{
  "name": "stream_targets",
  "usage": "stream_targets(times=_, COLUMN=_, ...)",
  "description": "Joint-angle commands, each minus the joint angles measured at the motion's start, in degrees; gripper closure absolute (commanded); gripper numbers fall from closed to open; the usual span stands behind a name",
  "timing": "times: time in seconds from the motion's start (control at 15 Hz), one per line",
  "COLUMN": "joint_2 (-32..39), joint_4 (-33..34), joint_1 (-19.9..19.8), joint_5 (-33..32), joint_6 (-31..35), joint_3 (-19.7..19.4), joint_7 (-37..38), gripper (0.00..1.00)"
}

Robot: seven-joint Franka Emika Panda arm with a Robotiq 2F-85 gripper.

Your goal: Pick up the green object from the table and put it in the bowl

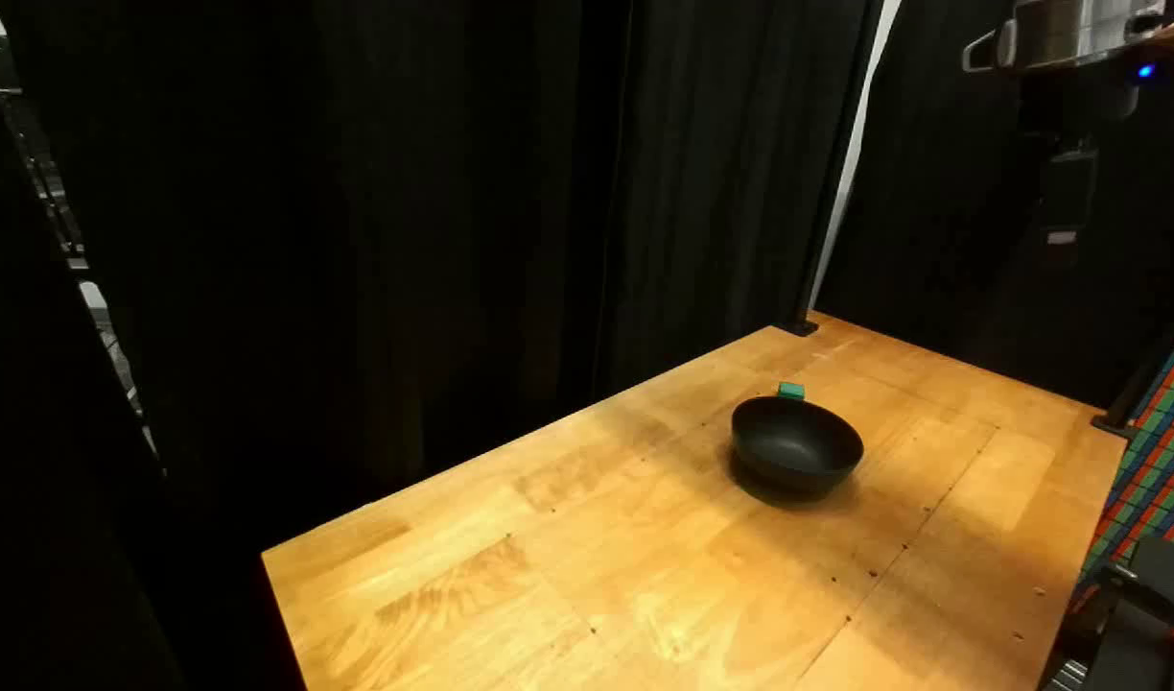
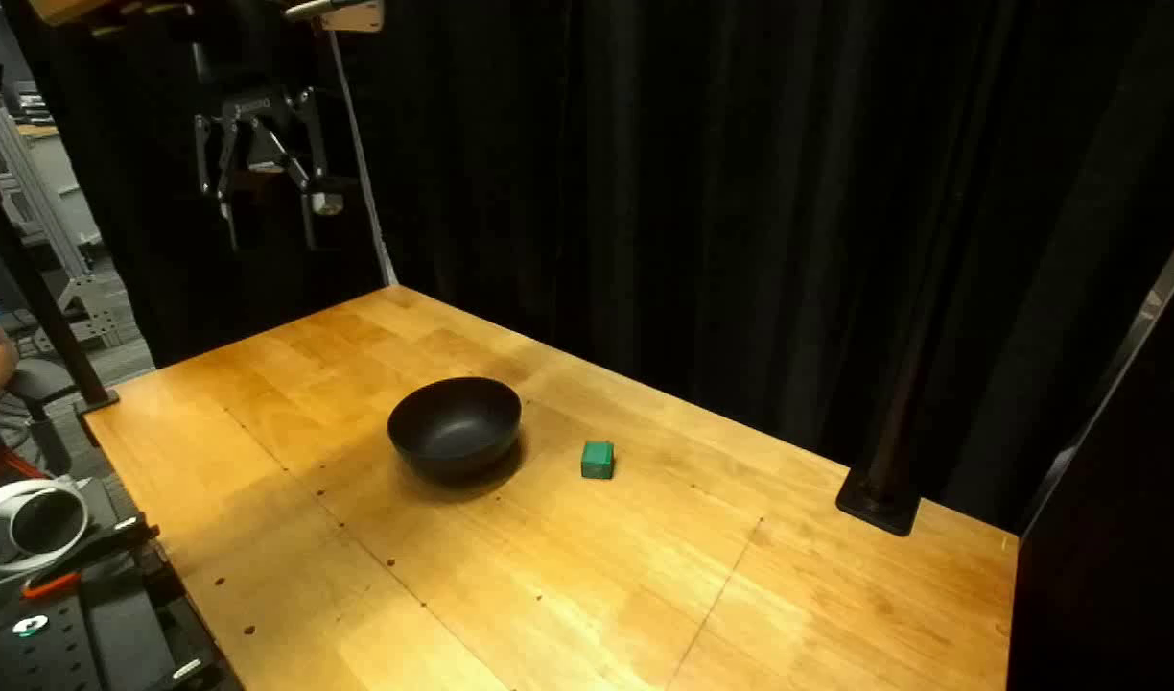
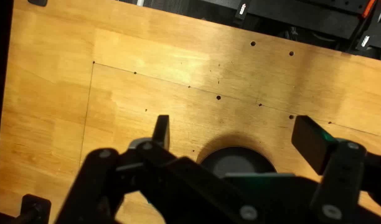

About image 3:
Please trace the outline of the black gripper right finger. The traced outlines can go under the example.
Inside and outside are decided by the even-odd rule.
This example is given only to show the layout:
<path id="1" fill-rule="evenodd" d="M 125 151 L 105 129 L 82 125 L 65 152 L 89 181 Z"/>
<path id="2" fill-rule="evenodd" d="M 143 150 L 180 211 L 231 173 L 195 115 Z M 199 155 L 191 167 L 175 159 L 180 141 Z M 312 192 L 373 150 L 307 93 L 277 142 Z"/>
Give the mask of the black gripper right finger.
<path id="1" fill-rule="evenodd" d="M 381 207 L 381 156 L 350 140 L 337 139 L 309 116 L 297 116 L 292 144 L 322 181 L 311 213 L 318 224 L 381 224 L 359 205 L 368 192 Z"/>

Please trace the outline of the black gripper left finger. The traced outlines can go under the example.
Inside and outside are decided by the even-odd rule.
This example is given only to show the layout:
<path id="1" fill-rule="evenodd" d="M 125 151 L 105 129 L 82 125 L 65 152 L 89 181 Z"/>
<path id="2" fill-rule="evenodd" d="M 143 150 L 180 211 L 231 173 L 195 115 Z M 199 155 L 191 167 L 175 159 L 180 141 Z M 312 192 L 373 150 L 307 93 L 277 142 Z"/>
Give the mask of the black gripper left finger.
<path id="1" fill-rule="evenodd" d="M 141 193 L 166 224 L 257 224 L 258 207 L 246 193 L 187 157 L 170 152 L 170 117 L 125 154 L 100 149 L 88 155 L 57 219 L 58 224 L 119 224 L 130 193 Z"/>

